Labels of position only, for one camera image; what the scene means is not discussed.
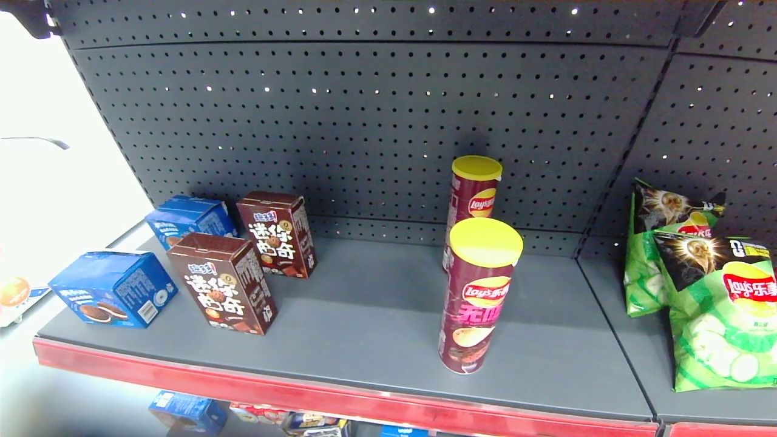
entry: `brown snack box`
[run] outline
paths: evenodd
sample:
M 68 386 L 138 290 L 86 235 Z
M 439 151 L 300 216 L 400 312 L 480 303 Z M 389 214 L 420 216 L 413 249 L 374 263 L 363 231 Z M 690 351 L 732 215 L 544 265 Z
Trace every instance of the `brown snack box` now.
M 250 241 L 192 232 L 167 256 L 212 327 L 264 335 L 278 310 Z
M 238 202 L 238 211 L 265 271 L 310 276 L 317 260 L 302 196 L 251 191 Z

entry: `shelf edge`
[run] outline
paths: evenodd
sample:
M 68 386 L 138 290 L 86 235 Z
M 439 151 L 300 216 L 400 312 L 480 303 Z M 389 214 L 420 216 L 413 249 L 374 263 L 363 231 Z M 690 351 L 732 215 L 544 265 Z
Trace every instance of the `shelf edge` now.
M 463 435 L 577 435 L 653 437 L 658 424 L 540 413 L 518 408 L 299 381 L 165 362 L 33 339 L 41 365 L 197 396 L 270 404 L 362 421 L 378 421 Z

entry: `blue box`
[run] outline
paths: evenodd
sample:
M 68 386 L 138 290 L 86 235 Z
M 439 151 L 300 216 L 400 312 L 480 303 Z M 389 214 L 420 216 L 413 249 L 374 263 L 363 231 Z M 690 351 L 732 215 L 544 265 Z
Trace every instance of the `blue box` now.
M 181 194 L 167 199 L 159 208 L 146 215 L 146 222 L 165 250 L 175 246 L 191 232 L 218 236 L 238 235 L 224 202 L 191 198 Z
M 141 328 L 178 292 L 151 252 L 84 253 L 49 287 L 86 323 Z
M 425 429 L 403 428 L 401 426 L 383 425 L 381 437 L 427 437 L 429 432 Z
M 227 421 L 227 412 L 215 400 L 162 390 L 148 410 L 174 429 L 217 435 Z

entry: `lay's chip bag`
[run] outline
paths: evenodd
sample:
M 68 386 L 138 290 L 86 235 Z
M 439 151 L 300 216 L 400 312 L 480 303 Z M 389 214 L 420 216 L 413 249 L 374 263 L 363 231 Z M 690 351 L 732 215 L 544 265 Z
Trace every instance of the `lay's chip bag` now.
M 725 201 L 725 193 L 710 201 L 693 201 L 635 180 L 623 275 L 626 312 L 631 317 L 654 313 L 667 305 L 653 231 L 712 236 L 711 229 L 723 215 Z
M 655 232 L 667 281 L 674 390 L 777 386 L 777 282 L 747 239 Z

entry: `lower shelf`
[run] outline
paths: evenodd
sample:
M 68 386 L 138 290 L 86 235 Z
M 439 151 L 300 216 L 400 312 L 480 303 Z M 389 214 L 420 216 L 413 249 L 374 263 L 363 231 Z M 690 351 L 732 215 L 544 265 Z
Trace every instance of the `lower shelf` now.
M 167 263 L 155 241 L 141 249 Z M 439 248 L 319 238 L 316 249 L 321 262 L 309 280 L 268 278 L 279 315 L 266 337 L 209 327 L 184 289 L 146 330 L 88 325 L 65 311 L 35 339 L 39 361 L 458 434 L 654 434 L 574 260 L 521 259 L 486 364 L 459 376 L 437 357 Z

